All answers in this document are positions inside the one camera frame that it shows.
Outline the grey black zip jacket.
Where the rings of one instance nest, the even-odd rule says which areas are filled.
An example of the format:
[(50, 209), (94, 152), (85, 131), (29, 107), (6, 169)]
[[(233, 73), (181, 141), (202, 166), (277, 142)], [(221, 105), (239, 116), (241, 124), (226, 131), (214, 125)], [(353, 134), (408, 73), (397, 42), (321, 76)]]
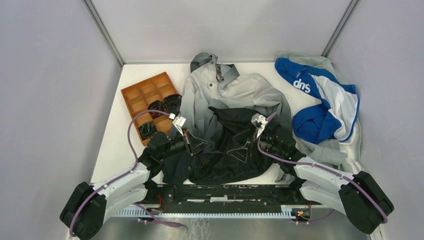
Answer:
[(285, 95), (259, 73), (240, 74), (234, 64), (220, 64), (213, 53), (201, 52), (190, 63), (179, 115), (195, 137), (210, 142), (202, 152), (164, 160), (163, 181), (182, 185), (215, 185), (244, 181), (266, 172), (273, 160), (265, 156), (242, 163), (227, 154), (233, 136), (255, 126), (252, 116), (273, 115), (272, 127), (290, 130), (292, 114)]

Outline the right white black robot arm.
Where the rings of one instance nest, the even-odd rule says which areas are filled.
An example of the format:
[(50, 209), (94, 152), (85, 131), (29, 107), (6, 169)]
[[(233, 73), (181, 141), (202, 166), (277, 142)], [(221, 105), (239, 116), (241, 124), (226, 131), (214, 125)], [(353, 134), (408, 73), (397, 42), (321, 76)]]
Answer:
[(373, 233), (388, 222), (395, 207), (373, 176), (366, 171), (350, 173), (319, 163), (297, 148), (292, 133), (286, 129), (255, 127), (235, 133), (235, 148), (229, 152), (240, 159), (266, 157), (287, 168), (290, 175), (302, 180), (289, 189), (295, 204), (317, 202), (344, 214), (350, 223), (365, 234)]

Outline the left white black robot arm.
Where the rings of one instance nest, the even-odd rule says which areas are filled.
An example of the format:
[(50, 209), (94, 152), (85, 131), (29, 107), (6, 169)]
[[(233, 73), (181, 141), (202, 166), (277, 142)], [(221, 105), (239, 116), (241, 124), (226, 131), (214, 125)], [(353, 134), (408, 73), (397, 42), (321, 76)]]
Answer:
[(150, 204), (156, 200), (157, 189), (146, 183), (160, 172), (166, 158), (180, 153), (192, 157), (209, 145), (186, 128), (174, 138), (158, 131), (133, 166), (97, 183), (79, 183), (59, 219), (69, 228), (72, 237), (90, 240), (119, 211), (140, 201)]

